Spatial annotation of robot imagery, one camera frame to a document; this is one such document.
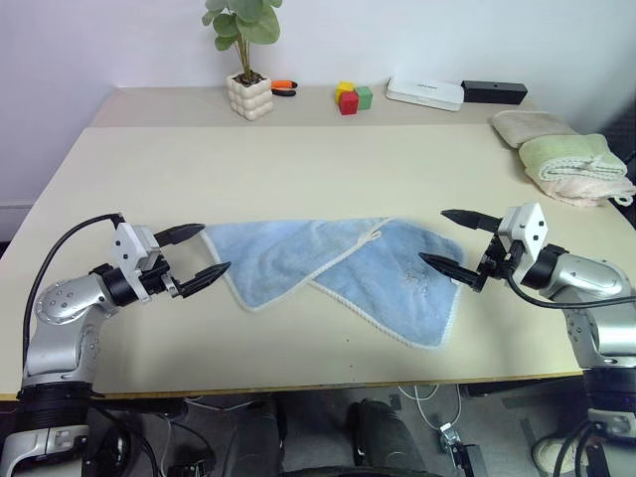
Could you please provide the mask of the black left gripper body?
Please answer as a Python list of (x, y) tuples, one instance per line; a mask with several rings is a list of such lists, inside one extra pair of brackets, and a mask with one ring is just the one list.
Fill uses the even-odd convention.
[(139, 281), (148, 295), (163, 292), (168, 292), (171, 297), (181, 295), (177, 280), (170, 274), (170, 265), (163, 256), (159, 256), (149, 270), (141, 272)]

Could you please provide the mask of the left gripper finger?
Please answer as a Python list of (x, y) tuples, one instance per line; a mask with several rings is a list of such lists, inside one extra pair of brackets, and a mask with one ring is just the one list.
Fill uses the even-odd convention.
[(204, 224), (184, 224), (156, 233), (154, 238), (159, 246), (176, 245), (193, 238), (205, 227)]
[(196, 273), (192, 279), (184, 283), (177, 283), (178, 295), (187, 298), (209, 287), (222, 277), (230, 266), (230, 262), (214, 264)]

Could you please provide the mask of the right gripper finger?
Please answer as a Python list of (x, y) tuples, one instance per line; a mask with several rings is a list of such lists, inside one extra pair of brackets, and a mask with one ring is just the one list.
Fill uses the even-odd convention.
[(429, 266), (443, 275), (467, 285), (475, 292), (481, 292), (486, 276), (461, 266), (456, 260), (431, 253), (420, 252), (418, 256)]
[(497, 231), (500, 225), (498, 218), (475, 211), (451, 209), (442, 211), (441, 215), (453, 223), (471, 230)]

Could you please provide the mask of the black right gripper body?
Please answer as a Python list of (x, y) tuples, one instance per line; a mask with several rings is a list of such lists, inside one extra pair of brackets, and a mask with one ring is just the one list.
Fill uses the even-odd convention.
[(481, 257), (478, 272), (486, 277), (507, 279), (518, 268), (522, 256), (523, 243), (520, 240), (515, 239), (504, 246), (502, 239), (493, 235)]

